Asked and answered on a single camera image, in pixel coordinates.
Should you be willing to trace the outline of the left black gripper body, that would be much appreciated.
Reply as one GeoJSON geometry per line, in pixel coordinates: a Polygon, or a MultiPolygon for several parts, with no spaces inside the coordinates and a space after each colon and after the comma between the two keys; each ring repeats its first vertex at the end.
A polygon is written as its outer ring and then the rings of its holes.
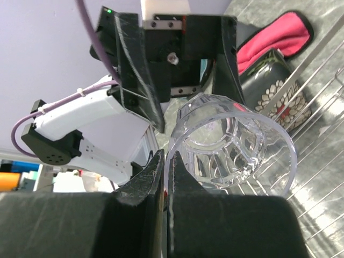
{"type": "MultiPolygon", "coordinates": [[[[95,34],[120,78],[116,13],[102,7],[95,34]]],[[[233,54],[237,59],[237,20],[232,16],[156,12],[147,21],[139,20],[139,27],[144,33],[146,59],[160,102],[200,92],[214,74],[218,54],[233,54]],[[200,81],[202,59],[208,63],[200,81]]]]}

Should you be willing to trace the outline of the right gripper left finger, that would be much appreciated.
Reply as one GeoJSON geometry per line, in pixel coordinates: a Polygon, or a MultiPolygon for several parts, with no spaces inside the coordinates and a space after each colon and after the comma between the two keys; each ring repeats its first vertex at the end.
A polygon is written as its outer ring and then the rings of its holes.
{"type": "Polygon", "coordinates": [[[1,193],[1,257],[160,257],[163,167],[112,193],[1,193]]]}

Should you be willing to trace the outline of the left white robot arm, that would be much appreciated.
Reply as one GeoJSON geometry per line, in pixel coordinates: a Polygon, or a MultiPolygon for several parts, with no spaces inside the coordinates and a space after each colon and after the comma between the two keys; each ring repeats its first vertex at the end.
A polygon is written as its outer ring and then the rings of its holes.
{"type": "Polygon", "coordinates": [[[43,163],[104,172],[124,184],[132,176],[131,164],[118,164],[114,156],[92,145],[80,127],[128,113],[162,133],[162,104],[201,92],[210,74],[214,94],[245,102],[235,17],[176,10],[154,11],[140,20],[136,13],[102,8],[97,28],[89,31],[90,54],[111,72],[65,99],[34,103],[34,121],[24,127],[21,139],[43,163]]]}

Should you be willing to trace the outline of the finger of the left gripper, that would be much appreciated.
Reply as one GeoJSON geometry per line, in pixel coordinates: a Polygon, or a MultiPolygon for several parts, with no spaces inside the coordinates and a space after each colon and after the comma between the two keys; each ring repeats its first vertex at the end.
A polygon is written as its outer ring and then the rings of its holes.
{"type": "Polygon", "coordinates": [[[214,65],[212,93],[245,104],[235,55],[217,55],[214,65]]]}
{"type": "Polygon", "coordinates": [[[164,132],[164,116],[145,53],[144,33],[135,13],[116,13],[121,104],[126,111],[164,132]]]}

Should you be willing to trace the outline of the clear faceted glass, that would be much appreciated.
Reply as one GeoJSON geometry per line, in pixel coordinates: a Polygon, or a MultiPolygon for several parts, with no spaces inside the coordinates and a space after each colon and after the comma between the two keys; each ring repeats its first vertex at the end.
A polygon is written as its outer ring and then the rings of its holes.
{"type": "Polygon", "coordinates": [[[219,95],[199,93],[177,110],[165,180],[176,153],[204,189],[221,194],[284,197],[297,171],[295,146],[282,126],[219,95]]]}

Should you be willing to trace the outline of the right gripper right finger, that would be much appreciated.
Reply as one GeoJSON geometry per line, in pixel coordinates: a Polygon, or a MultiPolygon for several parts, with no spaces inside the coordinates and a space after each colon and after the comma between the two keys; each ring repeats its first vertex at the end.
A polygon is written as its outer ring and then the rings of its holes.
{"type": "Polygon", "coordinates": [[[209,193],[179,152],[168,173],[168,257],[308,257],[284,198],[209,193]]]}

